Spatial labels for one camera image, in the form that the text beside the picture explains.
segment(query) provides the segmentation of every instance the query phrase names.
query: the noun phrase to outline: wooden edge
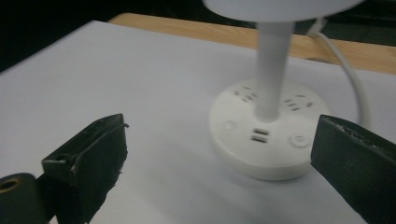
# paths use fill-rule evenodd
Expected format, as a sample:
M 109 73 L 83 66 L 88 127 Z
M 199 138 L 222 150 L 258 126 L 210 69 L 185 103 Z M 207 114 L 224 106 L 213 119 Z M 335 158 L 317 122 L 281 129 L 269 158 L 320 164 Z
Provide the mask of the wooden edge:
M 250 49 L 257 48 L 255 29 L 132 13 L 120 14 L 109 22 L 169 35 L 186 36 Z M 333 40 L 333 43 L 355 68 L 396 75 L 395 47 L 342 40 Z M 338 64 L 337 59 L 320 40 L 305 35 L 292 37 L 290 56 Z

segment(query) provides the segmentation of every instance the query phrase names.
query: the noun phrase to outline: table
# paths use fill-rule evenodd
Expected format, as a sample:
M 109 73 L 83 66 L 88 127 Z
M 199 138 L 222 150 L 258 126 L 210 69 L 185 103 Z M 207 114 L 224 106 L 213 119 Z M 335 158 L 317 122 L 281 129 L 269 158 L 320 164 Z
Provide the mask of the table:
M 252 77 L 254 58 L 249 48 L 92 21 L 0 75 L 0 176 L 39 176 L 51 151 L 92 121 L 122 113 L 128 159 L 92 223 L 364 223 L 315 170 L 259 181 L 214 153 L 210 106 Z M 335 116 L 356 119 L 339 66 L 290 58 L 289 69 Z M 396 76 L 359 76 L 374 130 L 396 141 Z
M 257 47 L 257 36 L 254 29 L 133 13 L 120 14 L 109 22 L 245 48 L 255 49 Z M 345 54 L 346 58 L 355 68 L 396 75 L 396 47 L 342 40 L 333 40 L 333 43 Z M 338 64 L 338 60 L 320 40 L 306 35 L 294 35 L 292 37 L 290 56 Z

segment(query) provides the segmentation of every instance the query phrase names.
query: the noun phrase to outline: white tabletop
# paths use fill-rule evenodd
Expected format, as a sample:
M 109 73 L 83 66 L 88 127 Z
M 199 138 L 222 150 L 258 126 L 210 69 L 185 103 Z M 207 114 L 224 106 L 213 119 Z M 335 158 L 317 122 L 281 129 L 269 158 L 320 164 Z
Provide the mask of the white tabletop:
M 0 176 L 40 161 L 92 121 L 122 113 L 128 159 L 92 223 L 364 223 L 314 169 L 283 182 L 230 169 L 210 145 L 216 96 L 253 77 L 254 50 L 91 22 L 0 75 Z M 338 66 L 290 58 L 337 117 L 355 98 Z M 373 131 L 396 142 L 396 76 L 359 71 Z

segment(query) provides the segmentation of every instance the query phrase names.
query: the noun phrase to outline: table lamp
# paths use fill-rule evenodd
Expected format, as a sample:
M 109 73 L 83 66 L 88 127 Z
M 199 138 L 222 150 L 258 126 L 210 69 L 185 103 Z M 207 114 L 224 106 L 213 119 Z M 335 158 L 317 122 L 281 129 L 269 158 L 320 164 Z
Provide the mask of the table lamp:
M 318 117 L 330 111 L 313 91 L 284 78 L 294 23 L 360 1 L 204 0 L 222 16 L 257 22 L 256 78 L 223 91 L 210 111 L 215 149 L 232 167 L 264 180 L 291 179 L 309 171 Z

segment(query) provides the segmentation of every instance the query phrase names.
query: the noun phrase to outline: dark background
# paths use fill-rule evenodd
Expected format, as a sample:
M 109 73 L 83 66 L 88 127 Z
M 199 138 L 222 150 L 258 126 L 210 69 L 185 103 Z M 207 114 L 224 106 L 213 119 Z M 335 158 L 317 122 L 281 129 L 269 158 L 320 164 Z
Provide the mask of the dark background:
M 216 15 L 201 0 L 0 0 L 0 72 L 88 21 L 132 12 L 254 28 L 254 23 Z M 366 0 L 327 18 L 330 38 L 396 46 L 396 0 Z M 312 21 L 298 22 L 303 35 Z

